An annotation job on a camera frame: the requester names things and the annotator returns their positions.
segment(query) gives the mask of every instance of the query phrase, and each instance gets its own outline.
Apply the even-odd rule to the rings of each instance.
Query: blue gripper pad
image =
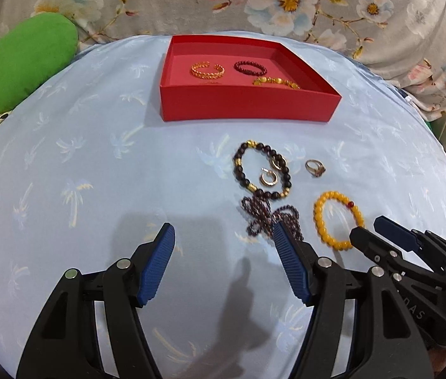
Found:
[[[303,303],[309,302],[311,292],[307,286],[307,272],[283,226],[279,223],[274,225],[273,240],[293,293]]]
[[[418,253],[419,245],[416,235],[387,217],[380,216],[374,221],[374,230],[407,252]]]
[[[140,289],[137,294],[137,301],[140,306],[144,306],[149,300],[155,297],[158,291],[161,278],[165,273],[168,261],[174,250],[174,227],[169,225],[157,242],[158,244],[140,276]]]

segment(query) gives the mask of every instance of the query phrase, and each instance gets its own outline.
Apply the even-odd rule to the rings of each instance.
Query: light blue cloth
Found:
[[[162,375],[288,377],[310,310],[271,242],[246,235],[240,200],[249,193],[234,179],[232,156],[247,139],[288,160],[293,187],[273,208],[300,211],[320,256],[361,271],[372,265],[356,249],[335,254],[321,243],[312,207],[327,190],[353,199],[370,229],[386,215],[446,238],[446,155],[392,87],[322,47],[225,34],[282,42],[308,62],[342,95],[330,122],[165,123],[158,87],[170,38],[146,36],[81,56],[0,126],[0,362],[12,375],[66,269],[105,270],[168,221],[176,248],[156,298],[139,312]],[[321,178],[305,169],[310,158],[327,168]],[[258,183],[267,161],[250,150],[243,165]],[[325,219],[334,237],[348,239],[354,220],[345,207],[327,203]],[[348,306],[334,373],[347,360],[351,315]],[[100,305],[97,317],[106,368],[116,373]]]

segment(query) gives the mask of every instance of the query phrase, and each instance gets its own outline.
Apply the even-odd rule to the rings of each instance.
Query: green pillow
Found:
[[[77,41],[75,25],[52,12],[31,17],[0,38],[0,113],[13,110],[65,68]]]

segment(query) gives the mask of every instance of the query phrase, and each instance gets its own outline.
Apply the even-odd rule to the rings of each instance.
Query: yellow beaded bracelet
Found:
[[[315,202],[314,219],[316,229],[321,240],[336,250],[350,249],[353,247],[350,241],[337,241],[335,238],[331,237],[330,234],[328,234],[328,231],[325,228],[325,221],[323,221],[323,206],[328,200],[336,200],[343,203],[353,213],[354,220],[358,226],[365,227],[364,217],[361,215],[360,210],[353,201],[351,201],[346,195],[337,191],[324,192]]]

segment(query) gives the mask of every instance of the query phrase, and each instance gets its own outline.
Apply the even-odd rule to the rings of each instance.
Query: red tray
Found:
[[[253,75],[234,69],[237,61],[254,61],[267,68],[267,77],[296,82],[285,85],[253,85]],[[190,74],[195,63],[209,61],[201,72],[223,77],[203,80]],[[280,120],[330,120],[341,96],[316,71],[284,45],[253,38],[179,35],[172,37],[160,82],[165,121],[212,118],[276,118]]]

